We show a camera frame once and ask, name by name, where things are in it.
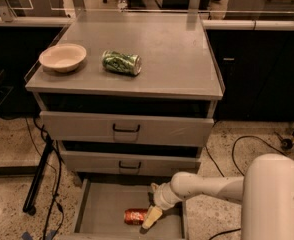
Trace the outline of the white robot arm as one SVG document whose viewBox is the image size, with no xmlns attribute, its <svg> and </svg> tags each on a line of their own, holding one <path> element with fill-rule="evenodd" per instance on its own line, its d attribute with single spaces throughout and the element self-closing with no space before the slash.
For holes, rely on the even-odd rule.
<svg viewBox="0 0 294 240">
<path fill-rule="evenodd" d="M 242 177 L 202 177 L 176 173 L 154 184 L 154 204 L 142 227 L 149 229 L 178 202 L 207 195 L 241 205 L 241 240 L 294 240 L 294 160 L 265 154 L 253 160 Z"/>
</svg>

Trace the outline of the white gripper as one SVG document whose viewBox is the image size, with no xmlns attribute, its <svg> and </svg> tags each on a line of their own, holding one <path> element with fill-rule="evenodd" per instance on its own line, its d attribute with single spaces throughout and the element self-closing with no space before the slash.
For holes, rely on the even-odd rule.
<svg viewBox="0 0 294 240">
<path fill-rule="evenodd" d="M 150 184 L 153 193 L 153 200 L 156 206 L 150 206 L 144 218 L 142 228 L 148 230 L 153 224 L 162 216 L 163 211 L 173 208 L 182 199 L 171 189 L 169 183 L 158 185 L 156 183 Z"/>
</svg>

